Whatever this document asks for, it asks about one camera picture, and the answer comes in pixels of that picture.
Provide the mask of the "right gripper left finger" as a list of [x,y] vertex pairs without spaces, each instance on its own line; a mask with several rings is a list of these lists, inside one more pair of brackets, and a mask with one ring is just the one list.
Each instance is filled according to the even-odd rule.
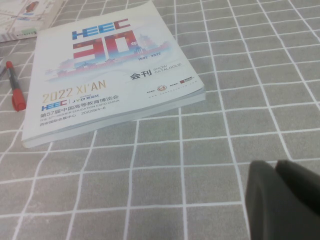
[[300,202],[265,161],[249,166],[245,205],[253,240],[320,238],[320,215]]

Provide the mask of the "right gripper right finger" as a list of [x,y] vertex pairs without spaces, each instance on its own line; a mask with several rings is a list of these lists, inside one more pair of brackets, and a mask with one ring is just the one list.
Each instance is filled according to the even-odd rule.
[[275,171],[299,201],[319,216],[320,176],[289,160],[279,160]]

